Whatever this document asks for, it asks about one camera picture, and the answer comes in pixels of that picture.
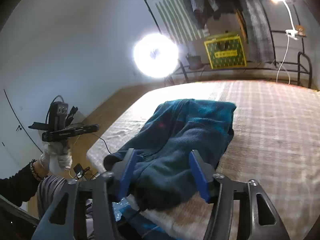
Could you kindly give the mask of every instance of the potted plant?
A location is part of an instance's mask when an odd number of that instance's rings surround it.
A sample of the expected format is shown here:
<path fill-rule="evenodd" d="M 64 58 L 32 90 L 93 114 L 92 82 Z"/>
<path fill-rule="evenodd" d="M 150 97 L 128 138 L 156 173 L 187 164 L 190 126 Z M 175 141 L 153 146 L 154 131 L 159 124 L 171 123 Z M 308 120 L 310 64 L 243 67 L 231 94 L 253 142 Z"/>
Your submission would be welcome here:
<path fill-rule="evenodd" d="M 189 63 L 190 70 L 197 70 L 203 66 L 200 56 L 193 56 L 192 54 L 188 53 L 186 59 Z"/>

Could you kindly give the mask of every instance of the black sleeve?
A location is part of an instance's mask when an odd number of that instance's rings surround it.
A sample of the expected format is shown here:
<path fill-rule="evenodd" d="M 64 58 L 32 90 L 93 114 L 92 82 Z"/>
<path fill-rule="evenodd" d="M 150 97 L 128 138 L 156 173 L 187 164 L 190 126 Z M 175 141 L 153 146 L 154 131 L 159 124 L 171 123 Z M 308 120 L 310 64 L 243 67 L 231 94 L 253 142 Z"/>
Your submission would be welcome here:
<path fill-rule="evenodd" d="M 39 181 L 30 170 L 30 164 L 8 178 L 0 179 L 0 194 L 7 200 L 20 207 L 36 194 Z"/>

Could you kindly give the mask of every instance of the teal fleece fabric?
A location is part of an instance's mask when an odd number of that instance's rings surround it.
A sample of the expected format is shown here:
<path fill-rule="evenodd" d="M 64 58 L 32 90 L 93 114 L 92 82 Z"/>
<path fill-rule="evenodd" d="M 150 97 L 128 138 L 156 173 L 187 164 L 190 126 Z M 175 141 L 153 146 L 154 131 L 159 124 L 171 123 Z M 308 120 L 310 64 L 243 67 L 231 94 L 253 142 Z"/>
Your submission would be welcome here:
<path fill-rule="evenodd" d="M 140 209 L 165 210 L 196 192 L 188 156 L 198 150 L 214 168 L 233 138 L 233 103 L 181 99 L 158 106 L 140 132 L 116 153 L 106 156 L 111 170 L 127 150 L 138 150 L 129 192 Z"/>

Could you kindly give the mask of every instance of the mattress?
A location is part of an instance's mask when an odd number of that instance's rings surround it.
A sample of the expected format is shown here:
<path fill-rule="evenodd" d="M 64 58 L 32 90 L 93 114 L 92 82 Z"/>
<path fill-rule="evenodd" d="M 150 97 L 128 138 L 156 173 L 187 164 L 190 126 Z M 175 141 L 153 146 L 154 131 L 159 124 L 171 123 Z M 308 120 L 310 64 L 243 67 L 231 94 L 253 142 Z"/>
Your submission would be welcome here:
<path fill-rule="evenodd" d="M 146 93 L 102 135 L 111 152 L 139 132 L 156 107 L 194 98 L 236 104 L 234 138 L 217 171 L 232 180 L 260 182 L 291 239 L 302 239 L 320 214 L 320 95 L 310 89 L 261 81 L 198 82 Z M 108 154 L 102 140 L 87 152 L 99 172 Z M 132 196 L 128 197 L 134 206 Z M 202 240 L 212 205 L 195 194 L 173 209 L 141 214 L 170 236 Z M 235 205 L 230 239 L 236 239 Z"/>

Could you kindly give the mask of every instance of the white glove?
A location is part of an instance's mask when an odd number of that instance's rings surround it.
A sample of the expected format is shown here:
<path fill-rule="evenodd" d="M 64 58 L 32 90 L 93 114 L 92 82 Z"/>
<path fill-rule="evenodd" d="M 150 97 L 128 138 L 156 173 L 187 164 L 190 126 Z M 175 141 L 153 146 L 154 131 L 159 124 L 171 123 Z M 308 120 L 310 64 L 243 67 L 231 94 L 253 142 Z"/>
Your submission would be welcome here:
<path fill-rule="evenodd" d="M 68 144 L 50 142 L 44 145 L 44 153 L 40 156 L 42 166 L 53 174 L 71 169 L 72 156 Z"/>

